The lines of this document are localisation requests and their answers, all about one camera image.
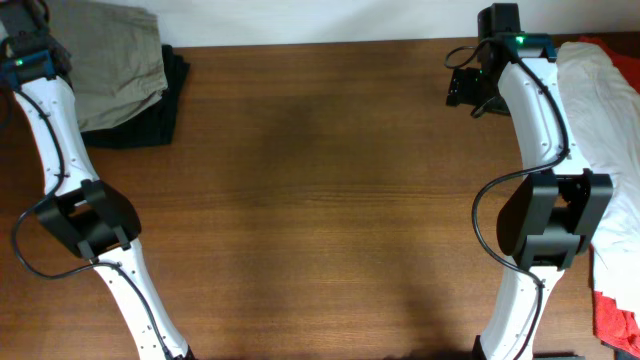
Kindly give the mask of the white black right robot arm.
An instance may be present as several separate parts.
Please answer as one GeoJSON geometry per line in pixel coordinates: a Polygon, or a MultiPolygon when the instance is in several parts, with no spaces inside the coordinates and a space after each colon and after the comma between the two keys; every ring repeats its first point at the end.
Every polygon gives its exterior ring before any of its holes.
{"type": "Polygon", "coordinates": [[[469,105],[471,115],[509,116],[523,167],[477,193],[472,227],[480,234],[479,204],[495,186],[520,184],[496,221],[499,248],[478,241],[504,268],[495,310],[471,351],[474,359],[531,359],[534,337],[555,285],[575,257],[589,248],[613,195],[612,179],[592,171],[562,104],[557,52],[544,33],[522,31],[515,3],[494,3],[478,13],[478,43],[471,60],[453,74],[447,105],[469,105]]]}

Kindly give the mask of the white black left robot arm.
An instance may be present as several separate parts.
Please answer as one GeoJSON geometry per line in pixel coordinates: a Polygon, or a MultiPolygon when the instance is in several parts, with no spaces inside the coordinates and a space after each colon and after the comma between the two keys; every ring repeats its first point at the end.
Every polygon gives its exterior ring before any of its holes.
{"type": "Polygon", "coordinates": [[[111,292],[140,358],[191,359],[146,268],[132,203],[96,173],[77,124],[70,55],[51,35],[43,1],[1,4],[1,84],[26,115],[44,175],[44,195],[18,218],[39,223],[111,292]]]}

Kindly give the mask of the khaki shorts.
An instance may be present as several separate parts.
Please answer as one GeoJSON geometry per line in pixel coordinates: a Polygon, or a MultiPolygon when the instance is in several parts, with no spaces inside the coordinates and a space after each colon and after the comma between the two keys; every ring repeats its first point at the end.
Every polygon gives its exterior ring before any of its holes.
{"type": "Polygon", "coordinates": [[[49,0],[53,37],[71,54],[81,131],[111,129],[168,89],[157,16],[139,7],[49,0]]]}

